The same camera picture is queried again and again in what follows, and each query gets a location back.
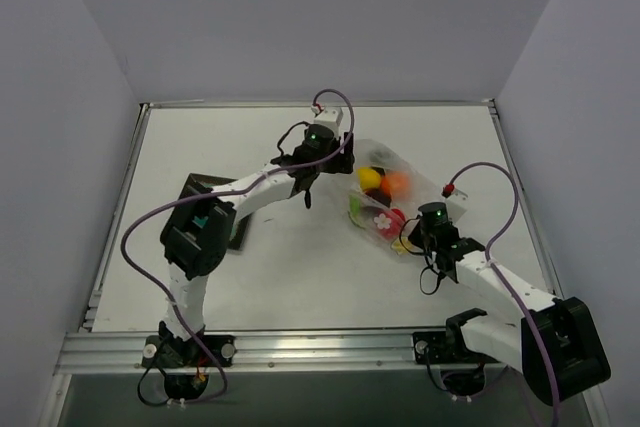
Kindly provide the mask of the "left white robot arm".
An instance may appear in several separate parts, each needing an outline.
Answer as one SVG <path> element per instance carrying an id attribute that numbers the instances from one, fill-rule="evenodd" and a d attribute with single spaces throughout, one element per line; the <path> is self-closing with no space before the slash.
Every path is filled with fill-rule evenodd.
<path id="1" fill-rule="evenodd" d="M 166 355 L 179 366 L 194 364 L 202 352 L 198 336 L 205 324 L 203 305 L 208 276 L 230 247 L 236 224 L 275 202 L 299 194 L 311 207 L 311 186 L 322 173 L 353 172 L 353 135 L 339 139 L 325 126 L 312 124 L 291 154 L 280 155 L 262 170 L 224 185 L 186 185 L 173 208 L 160 242 L 170 264 L 171 299 L 164 325 L 171 335 Z"/>

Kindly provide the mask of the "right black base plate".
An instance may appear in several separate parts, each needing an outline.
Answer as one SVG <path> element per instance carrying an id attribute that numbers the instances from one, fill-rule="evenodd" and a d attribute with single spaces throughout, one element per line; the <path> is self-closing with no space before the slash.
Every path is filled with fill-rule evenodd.
<path id="1" fill-rule="evenodd" d="M 443 329 L 412 333 L 413 353 L 419 365 L 498 364 L 485 354 L 457 348 Z"/>

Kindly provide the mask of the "teal rectangular tray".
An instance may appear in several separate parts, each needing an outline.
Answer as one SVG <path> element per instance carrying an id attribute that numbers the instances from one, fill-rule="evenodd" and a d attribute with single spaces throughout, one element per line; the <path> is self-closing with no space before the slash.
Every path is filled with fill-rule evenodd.
<path id="1" fill-rule="evenodd" d="M 214 187 L 223 186 L 235 181 L 235 178 L 189 173 L 180 193 L 180 198 L 188 196 L 188 186 L 194 187 L 198 193 L 205 193 L 211 191 Z M 251 221 L 252 216 L 248 215 L 234 224 L 228 245 L 229 251 L 235 254 L 240 254 L 243 251 Z"/>

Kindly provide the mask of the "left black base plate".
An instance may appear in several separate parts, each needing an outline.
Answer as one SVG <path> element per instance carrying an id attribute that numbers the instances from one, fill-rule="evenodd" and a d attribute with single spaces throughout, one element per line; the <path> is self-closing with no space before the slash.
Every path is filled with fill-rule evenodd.
<path id="1" fill-rule="evenodd" d="M 232 335 L 203 334 L 201 342 L 222 367 L 232 365 L 236 353 L 236 338 Z M 193 339 L 184 341 L 171 334 L 151 335 L 146 338 L 140 364 L 147 368 L 154 362 L 161 368 L 213 367 L 214 362 Z"/>

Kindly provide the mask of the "orange fake fruit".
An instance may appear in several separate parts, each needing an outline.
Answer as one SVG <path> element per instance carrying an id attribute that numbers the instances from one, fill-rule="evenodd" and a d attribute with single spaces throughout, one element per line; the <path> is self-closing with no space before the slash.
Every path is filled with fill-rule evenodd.
<path id="1" fill-rule="evenodd" d="M 388 172 L 381 180 L 380 189 L 389 197 L 407 199 L 411 196 L 411 176 L 406 172 Z"/>

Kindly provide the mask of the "yellow fake pear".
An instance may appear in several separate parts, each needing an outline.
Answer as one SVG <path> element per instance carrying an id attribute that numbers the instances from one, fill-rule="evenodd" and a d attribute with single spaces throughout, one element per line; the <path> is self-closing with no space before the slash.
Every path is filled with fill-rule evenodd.
<path id="1" fill-rule="evenodd" d="M 383 175 L 371 167 L 360 167 L 356 171 L 359 187 L 366 192 L 381 186 Z"/>

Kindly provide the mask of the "dark brown fake fruit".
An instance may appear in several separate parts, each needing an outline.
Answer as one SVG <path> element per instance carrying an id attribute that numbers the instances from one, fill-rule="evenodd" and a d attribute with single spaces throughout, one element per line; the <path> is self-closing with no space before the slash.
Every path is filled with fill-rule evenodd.
<path id="1" fill-rule="evenodd" d="M 392 198 L 380 188 L 367 189 L 364 194 L 384 207 L 390 207 Z"/>

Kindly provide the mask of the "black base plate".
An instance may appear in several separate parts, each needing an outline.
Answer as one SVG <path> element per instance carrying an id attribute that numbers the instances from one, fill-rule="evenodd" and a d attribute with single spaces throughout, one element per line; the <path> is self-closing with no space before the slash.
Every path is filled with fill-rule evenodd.
<path id="1" fill-rule="evenodd" d="M 419 365 L 498 364 L 485 354 L 457 348 L 443 329 L 412 333 L 413 353 Z"/>
<path id="2" fill-rule="evenodd" d="M 236 353 L 236 338 L 232 335 L 203 334 L 201 342 L 222 367 L 232 365 Z M 184 341 L 171 334 L 151 335 L 146 338 L 140 364 L 147 368 L 154 362 L 161 368 L 213 367 L 214 362 L 193 339 Z"/>

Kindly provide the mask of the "aluminium front rail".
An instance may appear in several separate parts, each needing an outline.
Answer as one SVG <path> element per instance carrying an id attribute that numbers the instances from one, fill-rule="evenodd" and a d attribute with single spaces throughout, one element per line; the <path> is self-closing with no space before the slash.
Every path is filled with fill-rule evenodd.
<path id="1" fill-rule="evenodd" d="M 135 374 L 143 370 L 150 332 L 90 332 L 66 336 L 57 374 Z M 230 374 L 420 370 L 433 328 L 236 331 Z"/>

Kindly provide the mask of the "translucent plastic bag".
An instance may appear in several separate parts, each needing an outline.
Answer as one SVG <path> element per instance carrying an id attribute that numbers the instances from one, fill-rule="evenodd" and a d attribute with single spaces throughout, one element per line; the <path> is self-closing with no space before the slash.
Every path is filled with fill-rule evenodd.
<path id="1" fill-rule="evenodd" d="M 346 208 L 355 227 L 400 258 L 424 253 L 419 208 L 441 199 L 438 186 L 387 145 L 359 139 L 346 183 Z"/>

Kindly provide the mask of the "red fake apple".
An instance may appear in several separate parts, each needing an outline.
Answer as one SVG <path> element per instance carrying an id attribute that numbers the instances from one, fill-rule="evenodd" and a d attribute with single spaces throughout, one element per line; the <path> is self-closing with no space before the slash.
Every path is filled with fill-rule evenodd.
<path id="1" fill-rule="evenodd" d="M 406 216 L 398 208 L 381 210 L 373 217 L 373 222 L 377 234 L 381 238 L 392 242 L 400 234 L 400 230 L 406 222 Z"/>

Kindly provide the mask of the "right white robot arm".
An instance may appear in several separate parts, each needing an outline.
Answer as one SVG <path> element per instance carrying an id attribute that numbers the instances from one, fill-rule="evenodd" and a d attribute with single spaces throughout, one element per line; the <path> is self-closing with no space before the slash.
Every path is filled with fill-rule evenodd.
<path id="1" fill-rule="evenodd" d="M 611 367 L 588 306 L 535 287 L 464 237 L 443 202 L 418 209 L 409 240 L 438 280 L 449 279 L 482 297 L 479 307 L 449 317 L 432 359 L 491 358 L 519 372 L 537 399 L 554 406 L 604 383 Z"/>

